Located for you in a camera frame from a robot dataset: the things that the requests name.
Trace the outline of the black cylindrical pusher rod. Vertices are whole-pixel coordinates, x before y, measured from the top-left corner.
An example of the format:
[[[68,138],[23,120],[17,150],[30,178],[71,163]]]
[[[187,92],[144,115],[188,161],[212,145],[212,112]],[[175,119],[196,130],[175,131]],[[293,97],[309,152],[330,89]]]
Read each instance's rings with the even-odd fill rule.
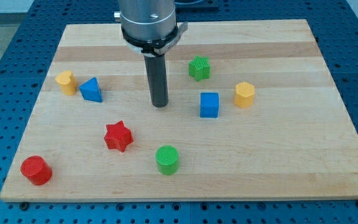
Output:
[[[168,105],[167,70],[165,56],[144,57],[152,104],[157,108]]]

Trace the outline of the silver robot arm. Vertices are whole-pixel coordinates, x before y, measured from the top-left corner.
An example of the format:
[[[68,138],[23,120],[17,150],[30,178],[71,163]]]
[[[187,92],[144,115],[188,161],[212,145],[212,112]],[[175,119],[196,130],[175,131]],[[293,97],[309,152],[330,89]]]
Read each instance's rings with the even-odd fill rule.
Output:
[[[121,22],[126,45],[143,55],[152,104],[168,105],[165,54],[180,41],[188,29],[186,22],[177,24],[174,0],[118,0],[114,14]]]

